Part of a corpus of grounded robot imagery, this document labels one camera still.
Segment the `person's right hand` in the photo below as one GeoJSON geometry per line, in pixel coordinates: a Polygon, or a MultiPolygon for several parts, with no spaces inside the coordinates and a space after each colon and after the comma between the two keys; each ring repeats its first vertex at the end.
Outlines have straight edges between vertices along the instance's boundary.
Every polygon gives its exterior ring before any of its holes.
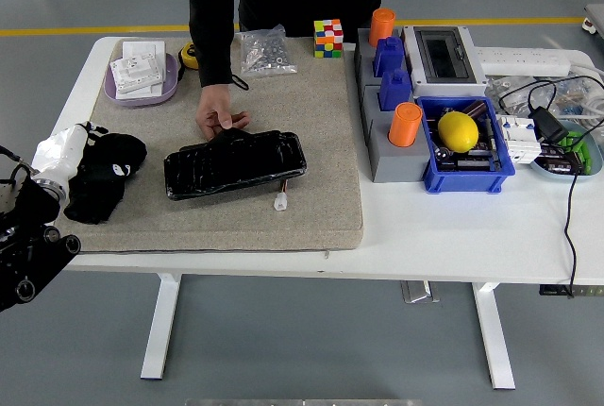
{"type": "Polygon", "coordinates": [[[246,111],[232,113],[229,86],[216,84],[202,88],[195,122],[204,139],[209,142],[223,130],[247,127],[251,122],[251,117],[246,111]]]}

